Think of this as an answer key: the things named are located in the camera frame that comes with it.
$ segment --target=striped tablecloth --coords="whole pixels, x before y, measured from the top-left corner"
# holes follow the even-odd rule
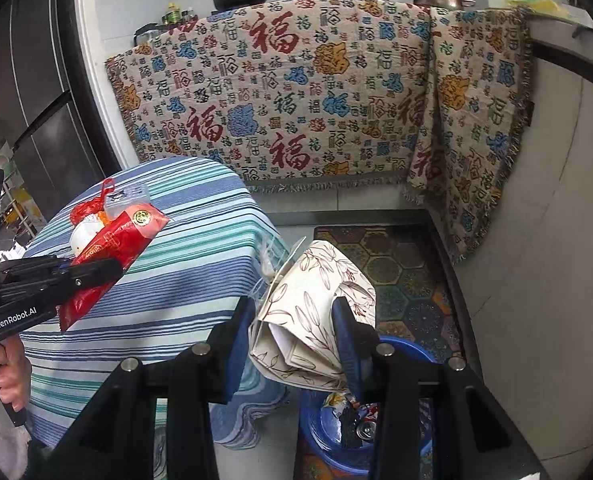
[[[118,188],[147,183],[152,204],[171,218],[128,273],[68,332],[52,319],[21,335],[33,365],[31,432],[55,446],[108,374],[125,357],[144,363],[173,358],[205,340],[229,319],[238,298],[259,278],[259,247],[272,240],[276,259],[285,248],[240,178],[212,160],[174,157],[117,173]],[[73,256],[73,206],[97,196],[96,185],[57,214],[26,256]],[[248,361],[239,392],[212,406],[214,440],[232,449],[252,447],[254,418],[284,402],[286,389],[266,380]],[[166,406],[157,407],[158,436]]]

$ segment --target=patterned blanket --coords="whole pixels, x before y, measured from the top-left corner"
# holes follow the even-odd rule
[[[141,161],[212,158],[260,190],[404,182],[453,256],[474,250],[525,124],[516,10],[281,0],[184,25],[106,62]]]

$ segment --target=plastic bag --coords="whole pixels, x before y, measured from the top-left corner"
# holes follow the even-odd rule
[[[81,202],[74,206],[72,211],[70,211],[70,222],[72,225],[77,225],[81,222],[86,216],[96,214],[99,217],[99,220],[103,222],[103,225],[109,225],[110,221],[108,220],[108,216],[105,214],[105,209],[103,209],[103,202],[105,200],[105,196],[108,193],[112,193],[114,191],[114,179],[113,178],[106,178],[101,184],[100,187],[100,195],[93,198],[92,200],[88,200],[87,202]]]
[[[567,10],[554,0],[506,0],[505,2],[510,7],[531,7],[532,10],[539,14],[547,14],[563,19],[568,18]]]
[[[72,265],[116,258],[121,262],[125,272],[169,220],[151,204],[131,205],[93,238],[72,261]],[[70,301],[60,306],[58,317],[61,332],[65,332],[85,316],[115,283],[81,290]]]

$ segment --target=hexagon pattern rug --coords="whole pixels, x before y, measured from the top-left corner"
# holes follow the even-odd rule
[[[396,226],[317,227],[368,277],[377,290],[377,331],[413,341],[438,362],[462,355],[447,284],[431,271],[426,250]],[[432,478],[432,454],[422,457],[420,480]],[[328,466],[299,431],[294,480],[358,480]]]

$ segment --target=red plastic bag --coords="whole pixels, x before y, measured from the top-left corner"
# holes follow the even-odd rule
[[[151,204],[131,205],[92,239],[72,265],[116,258],[125,272],[169,221]],[[115,283],[82,290],[61,305],[58,309],[61,332],[85,316]]]
[[[72,211],[70,211],[70,222],[72,222],[72,225],[77,225],[87,215],[97,214],[99,219],[103,222],[103,225],[107,226],[110,221],[108,220],[108,216],[105,214],[103,201],[105,200],[105,196],[108,193],[112,193],[113,191],[114,179],[106,178],[100,187],[100,196],[96,196],[87,202],[81,202],[80,204],[74,206]]]

